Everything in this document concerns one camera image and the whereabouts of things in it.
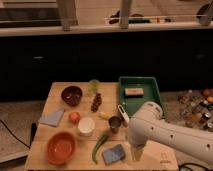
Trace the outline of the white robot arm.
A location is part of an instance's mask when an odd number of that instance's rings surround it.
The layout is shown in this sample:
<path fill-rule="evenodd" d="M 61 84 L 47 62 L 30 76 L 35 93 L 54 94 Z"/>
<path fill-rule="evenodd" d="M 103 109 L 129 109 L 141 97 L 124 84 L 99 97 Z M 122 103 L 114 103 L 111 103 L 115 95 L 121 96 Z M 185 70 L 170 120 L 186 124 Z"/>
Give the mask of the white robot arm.
<path fill-rule="evenodd" d="M 145 102 L 128 123 L 129 143 L 144 147 L 152 140 L 213 165 L 213 133 L 170 124 L 162 115 L 160 105 Z"/>

